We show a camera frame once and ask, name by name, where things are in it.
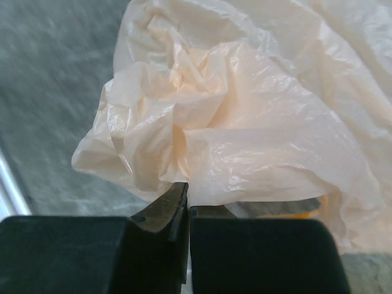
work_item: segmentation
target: gray floor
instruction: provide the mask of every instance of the gray floor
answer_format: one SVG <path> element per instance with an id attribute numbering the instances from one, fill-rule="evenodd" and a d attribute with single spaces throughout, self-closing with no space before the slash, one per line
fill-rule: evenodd
<path id="1" fill-rule="evenodd" d="M 145 206 L 76 173 L 128 0 L 0 1 L 0 131 L 39 214 L 131 215 Z M 354 293 L 392 293 L 392 257 L 345 255 Z"/>

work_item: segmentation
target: gray carpet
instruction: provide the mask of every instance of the gray carpet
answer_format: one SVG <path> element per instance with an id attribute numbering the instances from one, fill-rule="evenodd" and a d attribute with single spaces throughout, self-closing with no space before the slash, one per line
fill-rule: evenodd
<path id="1" fill-rule="evenodd" d="M 39 214 L 130 215 L 146 204 L 72 170 L 127 0 L 0 1 L 0 131 Z M 345 255 L 353 293 L 392 293 L 392 257 Z"/>

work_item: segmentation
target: crumpled plastic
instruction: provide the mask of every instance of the crumpled plastic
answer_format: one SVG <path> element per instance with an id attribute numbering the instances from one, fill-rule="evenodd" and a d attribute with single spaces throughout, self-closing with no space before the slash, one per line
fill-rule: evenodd
<path id="1" fill-rule="evenodd" d="M 318 198 L 341 252 L 392 248 L 389 1 L 133 0 L 72 158 L 153 201 Z"/>

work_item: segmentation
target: plastic bag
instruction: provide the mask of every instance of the plastic bag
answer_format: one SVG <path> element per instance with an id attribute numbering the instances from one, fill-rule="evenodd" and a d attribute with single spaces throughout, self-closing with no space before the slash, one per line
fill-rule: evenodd
<path id="1" fill-rule="evenodd" d="M 341 252 L 392 248 L 389 1 L 133 0 L 77 170 L 149 201 L 316 198 Z"/>

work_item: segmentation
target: white plastic bag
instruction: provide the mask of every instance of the white plastic bag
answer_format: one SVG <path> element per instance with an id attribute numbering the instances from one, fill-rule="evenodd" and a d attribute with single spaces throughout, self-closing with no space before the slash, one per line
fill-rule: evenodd
<path id="1" fill-rule="evenodd" d="M 133 0 L 72 165 L 153 201 L 319 197 L 345 251 L 392 248 L 389 1 Z"/>

